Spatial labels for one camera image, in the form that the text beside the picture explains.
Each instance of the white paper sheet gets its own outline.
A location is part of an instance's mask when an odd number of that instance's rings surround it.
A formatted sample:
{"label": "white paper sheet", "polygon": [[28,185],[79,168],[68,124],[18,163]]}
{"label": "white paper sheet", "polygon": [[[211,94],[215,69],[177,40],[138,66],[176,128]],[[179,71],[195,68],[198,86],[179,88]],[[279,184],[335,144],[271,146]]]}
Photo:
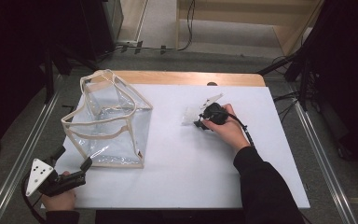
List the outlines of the white paper sheet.
{"label": "white paper sheet", "polygon": [[[215,133],[183,126],[187,107],[223,93],[248,125],[260,156],[283,176],[300,208],[310,207],[268,88],[133,85],[154,107],[144,169],[92,167],[76,189],[77,208],[241,208],[232,149]],[[83,158],[71,141],[56,170],[78,171]]]}

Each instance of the transparent tote bag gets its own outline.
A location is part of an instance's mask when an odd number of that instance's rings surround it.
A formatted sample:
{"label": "transparent tote bag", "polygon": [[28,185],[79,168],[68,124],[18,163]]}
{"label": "transparent tote bag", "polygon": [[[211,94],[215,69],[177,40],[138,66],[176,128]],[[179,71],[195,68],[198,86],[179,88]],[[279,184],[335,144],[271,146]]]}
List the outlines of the transparent tote bag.
{"label": "transparent tote bag", "polygon": [[79,108],[62,118],[80,154],[93,166],[143,168],[153,106],[110,70],[82,77],[80,88]]}

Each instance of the human hand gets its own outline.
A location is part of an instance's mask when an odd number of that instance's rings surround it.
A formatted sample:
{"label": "human hand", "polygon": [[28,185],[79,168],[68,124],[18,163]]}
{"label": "human hand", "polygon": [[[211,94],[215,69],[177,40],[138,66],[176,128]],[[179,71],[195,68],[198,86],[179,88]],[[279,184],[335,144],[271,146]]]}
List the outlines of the human hand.
{"label": "human hand", "polygon": [[[63,175],[69,175],[69,172],[65,171]],[[69,211],[75,208],[76,194],[74,189],[67,190],[66,192],[49,197],[42,195],[42,203],[46,209],[50,211]]]}
{"label": "human hand", "polygon": [[[232,106],[230,104],[223,105],[222,107],[225,108],[225,110],[228,113],[236,116],[234,113],[234,109],[232,108]],[[242,127],[232,117],[228,117],[228,119],[226,120],[226,123],[224,123],[222,125],[217,125],[208,119],[204,119],[202,121],[202,123],[207,128],[209,128],[212,131],[219,134],[219,136],[223,139],[223,141],[225,141],[226,143],[228,143],[229,145],[231,145],[234,148],[235,153],[240,151],[240,149],[242,149],[243,147],[250,146],[248,140],[243,135]]]}

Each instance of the black sleeve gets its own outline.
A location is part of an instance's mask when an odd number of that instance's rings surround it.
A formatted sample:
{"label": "black sleeve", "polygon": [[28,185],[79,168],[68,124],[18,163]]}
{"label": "black sleeve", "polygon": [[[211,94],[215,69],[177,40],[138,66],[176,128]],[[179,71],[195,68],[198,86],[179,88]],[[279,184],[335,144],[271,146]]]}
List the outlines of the black sleeve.
{"label": "black sleeve", "polygon": [[79,214],[76,211],[46,212],[47,224],[77,224]]}
{"label": "black sleeve", "polygon": [[241,149],[234,166],[241,175],[246,223],[304,223],[281,175],[253,147]]}

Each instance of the person's arm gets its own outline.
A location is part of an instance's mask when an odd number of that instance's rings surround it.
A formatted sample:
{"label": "person's arm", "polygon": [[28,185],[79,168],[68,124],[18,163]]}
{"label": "person's arm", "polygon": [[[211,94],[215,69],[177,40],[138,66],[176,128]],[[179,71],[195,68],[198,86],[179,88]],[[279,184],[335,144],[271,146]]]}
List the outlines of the person's arm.
{"label": "person's arm", "polygon": [[[231,105],[223,108],[235,115]],[[204,125],[232,146],[234,166],[241,175],[241,200],[246,223],[304,223],[290,189],[281,175],[250,147],[240,124],[228,118],[223,125],[209,120]]]}
{"label": "person's arm", "polygon": [[47,224],[76,224],[79,220],[78,212],[74,211],[76,194],[70,189],[60,195],[49,197],[42,195],[42,203],[46,207]]}

